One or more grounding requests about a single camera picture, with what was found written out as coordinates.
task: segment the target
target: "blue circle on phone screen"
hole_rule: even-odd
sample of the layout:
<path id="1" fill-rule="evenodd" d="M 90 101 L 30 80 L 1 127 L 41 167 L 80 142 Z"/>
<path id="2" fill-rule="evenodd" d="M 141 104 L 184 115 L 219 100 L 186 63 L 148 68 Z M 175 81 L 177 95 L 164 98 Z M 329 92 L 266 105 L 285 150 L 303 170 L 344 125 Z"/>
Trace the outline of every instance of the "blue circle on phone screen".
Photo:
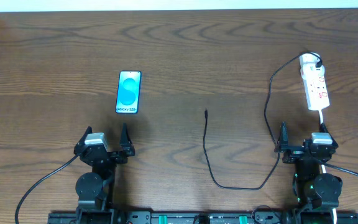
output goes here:
<path id="1" fill-rule="evenodd" d="M 118 88 L 119 101 L 126 106 L 133 104 L 136 100 L 135 90 L 136 82 L 133 78 L 124 80 L 121 87 Z"/>

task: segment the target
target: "blue phone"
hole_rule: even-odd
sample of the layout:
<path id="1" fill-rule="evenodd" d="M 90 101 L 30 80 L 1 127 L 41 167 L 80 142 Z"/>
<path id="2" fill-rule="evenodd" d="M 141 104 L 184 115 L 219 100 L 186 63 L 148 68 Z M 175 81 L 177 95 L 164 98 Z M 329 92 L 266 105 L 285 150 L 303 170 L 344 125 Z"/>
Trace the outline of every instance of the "blue phone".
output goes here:
<path id="1" fill-rule="evenodd" d="M 119 74 L 116 113 L 137 113 L 140 93 L 140 71 L 122 71 Z"/>

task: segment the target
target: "power strip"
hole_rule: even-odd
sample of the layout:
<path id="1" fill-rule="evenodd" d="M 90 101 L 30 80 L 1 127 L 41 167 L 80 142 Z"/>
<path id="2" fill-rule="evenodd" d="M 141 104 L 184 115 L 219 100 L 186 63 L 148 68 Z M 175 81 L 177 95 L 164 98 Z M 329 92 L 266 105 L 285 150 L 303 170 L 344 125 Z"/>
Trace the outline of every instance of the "power strip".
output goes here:
<path id="1" fill-rule="evenodd" d="M 299 57 L 299 61 L 309 110 L 318 111 L 328 107 L 329 99 L 324 78 L 324 65 L 316 68 L 319 58 L 312 54 L 303 54 Z"/>

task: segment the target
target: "white wall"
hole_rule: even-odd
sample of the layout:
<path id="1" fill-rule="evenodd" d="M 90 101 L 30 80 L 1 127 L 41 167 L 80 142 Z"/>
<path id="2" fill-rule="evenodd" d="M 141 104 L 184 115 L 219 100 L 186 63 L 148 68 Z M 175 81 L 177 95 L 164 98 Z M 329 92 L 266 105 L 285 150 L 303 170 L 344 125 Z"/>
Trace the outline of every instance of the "white wall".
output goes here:
<path id="1" fill-rule="evenodd" d="M 0 0 L 0 12 L 350 7 L 358 0 Z"/>

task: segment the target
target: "brown wooden surface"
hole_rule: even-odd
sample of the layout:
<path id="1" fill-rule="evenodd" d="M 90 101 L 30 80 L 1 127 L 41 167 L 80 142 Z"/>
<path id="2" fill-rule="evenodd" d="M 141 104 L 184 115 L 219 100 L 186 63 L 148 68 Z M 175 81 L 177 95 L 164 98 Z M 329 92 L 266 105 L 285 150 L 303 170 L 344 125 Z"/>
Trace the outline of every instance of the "brown wooden surface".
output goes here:
<path id="1" fill-rule="evenodd" d="M 275 161 L 263 119 L 271 74 L 301 51 L 324 58 L 331 106 L 324 119 L 340 145 L 332 164 L 358 172 L 358 9 L 37 12 L 0 14 L 0 223 L 38 179 L 73 156 L 88 125 L 116 147 L 123 122 L 137 155 L 117 169 L 115 202 L 158 210 L 252 210 L 296 204 L 292 165 L 278 165 L 257 192 L 217 188 L 217 180 L 256 187 Z M 121 70 L 143 72 L 139 114 L 114 112 Z M 273 83 L 268 118 L 288 122 L 301 144 L 318 128 L 308 111 L 298 61 Z M 77 160 L 39 185 L 22 223 L 46 223 L 74 210 Z M 344 181 L 340 210 L 358 212 L 358 178 Z"/>

